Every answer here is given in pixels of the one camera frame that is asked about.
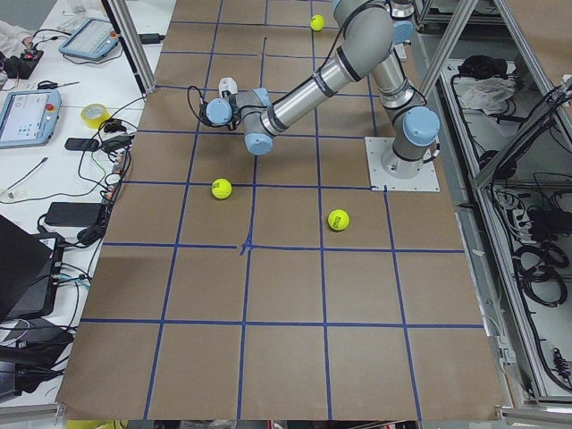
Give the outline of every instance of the gray floor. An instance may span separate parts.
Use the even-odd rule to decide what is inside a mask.
[[[55,0],[0,0],[0,19],[36,30],[54,7]]]

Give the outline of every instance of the tablet screen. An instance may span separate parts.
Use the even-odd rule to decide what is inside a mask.
[[[12,97],[0,127],[0,141],[36,139],[48,97],[48,93],[19,94]]]

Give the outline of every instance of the white cloth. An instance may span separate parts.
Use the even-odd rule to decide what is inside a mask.
[[[8,58],[12,55],[20,55],[25,47],[22,40],[31,36],[32,34],[22,27],[0,21],[0,52]]]
[[[500,114],[507,109],[506,100],[515,93],[513,80],[490,78],[478,80],[460,98],[467,109],[483,110],[484,114]]]

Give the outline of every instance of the white plastic bag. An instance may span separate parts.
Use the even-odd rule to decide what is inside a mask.
[[[513,80],[502,78],[477,80],[459,101],[466,109],[483,110],[484,114],[501,114],[506,111],[506,100],[514,95],[515,86]]]

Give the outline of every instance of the blue and white device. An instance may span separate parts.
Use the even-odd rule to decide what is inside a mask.
[[[0,148],[45,145],[61,105],[56,89],[9,93],[0,113]]]
[[[99,61],[119,42],[111,22],[89,18],[58,48],[60,53],[90,61]]]

